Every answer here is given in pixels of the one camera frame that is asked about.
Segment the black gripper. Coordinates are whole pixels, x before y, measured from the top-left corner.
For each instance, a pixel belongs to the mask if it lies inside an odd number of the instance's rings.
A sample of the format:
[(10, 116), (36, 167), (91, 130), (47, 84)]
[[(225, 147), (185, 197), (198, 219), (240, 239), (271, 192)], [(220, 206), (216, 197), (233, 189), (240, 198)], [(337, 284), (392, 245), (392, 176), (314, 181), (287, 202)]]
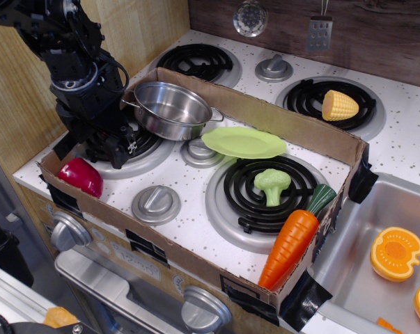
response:
[[(101, 50), (98, 58), (89, 63), (85, 77), (55, 79), (51, 77), (51, 92), (56, 96), (56, 112), (68, 130), (55, 152), (64, 158), (74, 146), (98, 132), (119, 135), (123, 123), (120, 114), (121, 97), (127, 88), (119, 72), (127, 74), (124, 67), (109, 52)], [(126, 138), (109, 139), (109, 160), (115, 169), (134, 156), (137, 142)]]

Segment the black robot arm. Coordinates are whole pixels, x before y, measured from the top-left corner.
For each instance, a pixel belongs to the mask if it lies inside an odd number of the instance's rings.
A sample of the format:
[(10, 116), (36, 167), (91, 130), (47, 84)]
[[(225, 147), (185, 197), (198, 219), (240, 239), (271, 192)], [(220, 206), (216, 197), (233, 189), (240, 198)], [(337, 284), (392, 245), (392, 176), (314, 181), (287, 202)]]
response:
[(134, 157), (136, 134), (120, 109), (129, 75), (102, 48), (101, 26), (80, 1), (0, 1), (0, 26), (14, 28), (47, 66), (56, 112), (87, 158), (120, 169)]

